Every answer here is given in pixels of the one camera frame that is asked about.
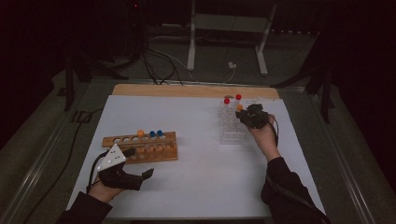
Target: dark background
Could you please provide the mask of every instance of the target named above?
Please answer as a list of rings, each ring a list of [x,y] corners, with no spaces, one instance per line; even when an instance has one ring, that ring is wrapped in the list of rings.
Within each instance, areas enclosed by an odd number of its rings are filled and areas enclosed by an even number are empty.
[[[0,147],[51,92],[51,78],[64,70],[62,46],[66,39],[73,40],[96,59],[111,61],[113,56],[124,53],[117,45],[118,40],[131,34],[122,31],[126,22],[124,10],[129,8],[123,4],[135,1],[111,2],[111,6],[103,5],[105,1],[90,0],[0,3],[1,126],[4,130]],[[214,2],[198,0],[197,10],[215,13]],[[135,11],[136,18],[131,20],[143,18],[153,26],[163,23],[183,26],[190,22],[190,1],[137,3],[143,8],[142,14]],[[257,10],[261,6],[253,3],[260,4],[252,1],[235,7],[235,1],[218,1],[215,8],[221,8],[222,13],[242,16],[266,13]],[[103,8],[107,8],[105,14],[100,13]],[[279,1],[272,27],[275,33],[292,31],[316,35],[320,32],[302,71],[321,63],[334,64],[332,83],[339,87],[347,108],[394,190],[395,14],[396,4],[390,1]],[[108,20],[114,20],[111,23],[120,27],[106,25]]]

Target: white tabletop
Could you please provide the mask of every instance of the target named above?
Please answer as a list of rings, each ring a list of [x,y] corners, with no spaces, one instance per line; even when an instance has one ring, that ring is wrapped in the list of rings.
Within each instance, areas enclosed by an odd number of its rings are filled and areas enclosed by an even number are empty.
[[[125,191],[111,202],[107,217],[120,219],[212,219],[271,216],[260,195],[266,161],[251,136],[243,145],[219,142],[220,99],[198,97],[109,96],[82,165],[68,207],[79,191],[85,192],[95,158],[105,151],[103,137],[136,134],[142,129],[176,132],[178,161],[125,165],[124,171],[141,175],[154,168],[139,191]],[[297,136],[282,100],[254,99],[276,115],[279,150],[290,169],[307,186],[323,210]],[[243,99],[246,107],[253,103]]]

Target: person's left hand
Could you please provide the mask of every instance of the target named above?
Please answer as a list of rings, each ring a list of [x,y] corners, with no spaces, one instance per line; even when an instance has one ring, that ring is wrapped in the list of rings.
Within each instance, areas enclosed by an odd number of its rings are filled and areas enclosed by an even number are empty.
[[[110,187],[106,187],[103,182],[100,181],[99,176],[96,177],[94,183],[95,184],[91,186],[88,195],[104,203],[111,202],[114,197],[125,191],[125,189],[113,189]]]

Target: hand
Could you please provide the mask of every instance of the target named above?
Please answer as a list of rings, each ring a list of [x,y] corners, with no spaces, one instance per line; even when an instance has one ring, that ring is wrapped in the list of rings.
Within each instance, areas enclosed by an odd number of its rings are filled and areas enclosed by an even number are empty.
[[[102,183],[102,181],[100,181],[99,176],[96,177],[94,183],[95,184],[91,186],[88,195],[104,203],[111,202],[111,200],[113,200],[114,197],[119,195],[121,192],[125,191],[125,189],[113,189],[110,187],[106,187]]]
[[[274,115],[270,115],[269,121],[271,124],[274,124],[274,117]],[[280,157],[280,153],[276,147],[275,134],[269,124],[266,124],[261,129],[248,128],[248,130],[253,135],[257,146],[267,161]]]

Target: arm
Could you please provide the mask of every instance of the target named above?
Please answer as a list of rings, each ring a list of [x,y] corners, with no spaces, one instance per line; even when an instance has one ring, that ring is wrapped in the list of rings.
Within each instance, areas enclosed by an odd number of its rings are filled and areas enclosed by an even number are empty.
[[[62,212],[56,221],[57,224],[81,223],[99,224],[105,219],[112,206],[108,204],[124,189],[113,189],[103,185],[96,177],[95,184],[88,194],[80,192],[68,211]]]
[[[321,216],[312,208],[290,200],[273,188],[276,184],[307,202],[313,203],[300,177],[291,172],[276,146],[275,134],[267,124],[261,129],[249,129],[259,149],[268,161],[267,177],[262,188],[262,200],[268,204],[275,223],[322,223]]]

